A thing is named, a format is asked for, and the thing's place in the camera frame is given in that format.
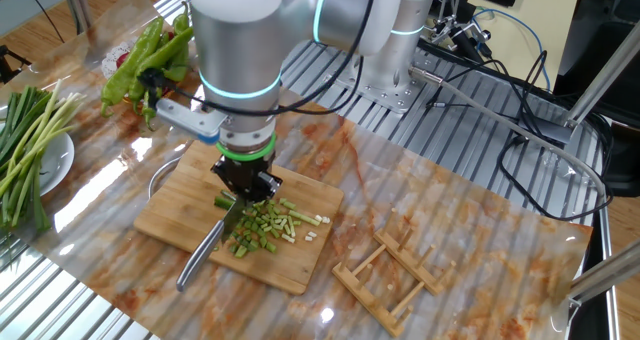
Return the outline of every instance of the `wooden cutting board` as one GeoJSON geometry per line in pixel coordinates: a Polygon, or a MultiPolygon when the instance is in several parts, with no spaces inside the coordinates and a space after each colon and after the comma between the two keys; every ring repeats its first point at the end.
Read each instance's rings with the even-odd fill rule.
{"type": "MultiPolygon", "coordinates": [[[[220,152],[215,147],[194,142],[135,220],[135,228],[193,252],[225,214],[225,210],[213,205],[214,197],[226,189],[218,176],[210,171],[218,158],[220,152]]],[[[312,218],[316,214],[328,216],[332,223],[321,223],[316,227],[302,222],[296,226],[295,244],[267,235],[267,239],[277,246],[276,254],[261,248],[236,259],[228,250],[234,243],[229,240],[212,252],[209,260],[293,295],[301,295],[307,290],[344,193],[279,166],[273,166],[273,175],[283,180],[275,199],[284,197],[297,205],[296,211],[312,218]],[[318,234],[311,242],[304,240],[309,231],[318,234]]]]}

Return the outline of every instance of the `plastic sheet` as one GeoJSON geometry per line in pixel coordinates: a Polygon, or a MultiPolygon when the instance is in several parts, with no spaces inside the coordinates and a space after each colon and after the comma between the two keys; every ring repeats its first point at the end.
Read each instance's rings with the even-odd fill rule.
{"type": "MultiPolygon", "coordinates": [[[[438,246],[429,271],[437,277],[450,261],[458,264],[445,292],[416,297],[401,338],[563,338],[554,312],[563,308],[590,228],[535,215],[337,116],[286,115],[277,124],[276,163],[346,195],[307,293],[292,297],[214,264],[178,293],[188,254],[132,223],[151,177],[186,150],[187,138],[161,124],[147,131],[124,102],[113,117],[99,115],[103,58],[155,16],[148,0],[120,0],[95,29],[0,91],[6,101],[24,84],[47,87],[65,78],[64,94],[83,92],[90,101],[71,133],[73,167],[44,198],[53,229],[18,231],[20,237],[163,339],[379,339],[388,334],[331,268],[349,244],[353,264],[364,260],[377,247],[373,232],[396,207],[394,237],[411,227],[410,251],[438,246]]],[[[195,90],[194,79],[184,86],[195,90]]],[[[373,265],[366,286],[379,295],[393,284],[389,307],[415,285],[387,255],[373,265]]]]}

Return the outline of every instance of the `stainless steel table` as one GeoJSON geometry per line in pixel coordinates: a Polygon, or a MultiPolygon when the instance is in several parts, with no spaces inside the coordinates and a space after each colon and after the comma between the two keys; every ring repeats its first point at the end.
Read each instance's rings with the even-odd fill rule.
{"type": "MultiPolygon", "coordinates": [[[[182,10],[183,0],[161,0],[155,6],[171,22],[182,10]]],[[[283,64],[284,86],[306,95],[326,80],[344,54],[313,42],[299,44],[283,64]]],[[[424,52],[416,61],[440,76],[456,74],[464,68],[424,52]]],[[[473,72],[454,82],[476,101],[505,115],[515,116],[518,100],[508,83],[473,72]]],[[[481,116],[472,108],[427,108],[425,103],[435,89],[422,89],[417,101],[405,114],[397,114],[369,100],[359,98],[340,112],[349,120],[400,144],[463,177],[500,194],[516,204],[533,207],[504,178],[496,166],[497,155],[512,136],[503,126],[481,116]]],[[[334,86],[319,103],[331,107],[346,97],[346,90],[334,86]]],[[[558,120],[564,109],[532,97],[536,115],[558,120]]],[[[461,103],[443,92],[441,102],[461,103]]],[[[579,127],[567,150],[599,170],[602,149],[588,125],[579,127]]],[[[557,157],[526,146],[507,153],[505,163],[517,179],[551,213],[570,215],[595,204],[595,189],[557,157]]],[[[600,214],[603,257],[611,255],[606,210],[600,214]]],[[[592,216],[577,220],[594,225],[592,216]]],[[[107,301],[93,293],[57,265],[22,241],[10,238],[10,251],[3,252],[0,268],[0,339],[154,339],[107,301]]],[[[617,340],[618,320],[614,290],[606,294],[609,339],[617,340]]]]}

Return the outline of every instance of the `metal bracket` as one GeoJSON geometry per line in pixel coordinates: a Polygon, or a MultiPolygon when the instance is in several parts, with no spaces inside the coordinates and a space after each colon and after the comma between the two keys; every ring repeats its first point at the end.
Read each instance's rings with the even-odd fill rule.
{"type": "Polygon", "coordinates": [[[197,113],[171,99],[160,99],[156,113],[164,122],[175,125],[206,144],[215,144],[220,138],[220,125],[226,114],[214,110],[210,113],[197,113]]]}
{"type": "MultiPolygon", "coordinates": [[[[324,81],[331,79],[331,74],[326,75],[324,81]]],[[[343,87],[345,89],[353,89],[356,79],[348,71],[343,71],[338,77],[335,85],[343,87]]],[[[363,98],[373,101],[374,103],[385,107],[395,113],[404,114],[413,105],[418,98],[420,90],[424,87],[424,83],[415,79],[412,79],[409,85],[405,88],[397,89],[379,89],[371,85],[358,86],[356,93],[363,98]]]]}

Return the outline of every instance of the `green pepper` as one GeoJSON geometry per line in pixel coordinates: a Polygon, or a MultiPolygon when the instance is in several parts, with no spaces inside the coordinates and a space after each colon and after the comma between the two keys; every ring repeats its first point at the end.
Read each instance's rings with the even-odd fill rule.
{"type": "MultiPolygon", "coordinates": [[[[185,1],[183,1],[182,4],[184,5],[184,13],[176,16],[173,21],[173,29],[176,35],[185,32],[189,28],[189,7],[185,1]]],[[[189,44],[186,44],[177,54],[169,59],[167,68],[164,70],[164,77],[175,82],[180,82],[187,76],[188,70],[189,44]]]]}
{"type": "Polygon", "coordinates": [[[163,23],[164,19],[160,16],[149,23],[131,49],[131,52],[129,52],[129,55],[127,55],[127,59],[113,76],[107,80],[100,96],[102,100],[100,114],[102,116],[108,117],[112,115],[107,115],[107,108],[122,101],[140,64],[156,51],[163,23]]]}
{"type": "MultiPolygon", "coordinates": [[[[162,94],[162,90],[158,89],[158,94],[162,94]]],[[[144,122],[147,124],[147,128],[153,131],[151,127],[151,119],[156,117],[156,112],[149,107],[149,92],[145,91],[144,93],[144,104],[142,106],[142,115],[144,116],[144,122]]]]}
{"type": "Polygon", "coordinates": [[[135,78],[132,79],[129,87],[129,98],[132,101],[138,100],[144,96],[144,85],[138,81],[138,76],[149,68],[161,69],[171,57],[177,54],[182,47],[189,43],[193,37],[193,28],[187,28],[184,32],[174,36],[169,43],[158,49],[153,55],[146,58],[136,71],[135,78]]]}

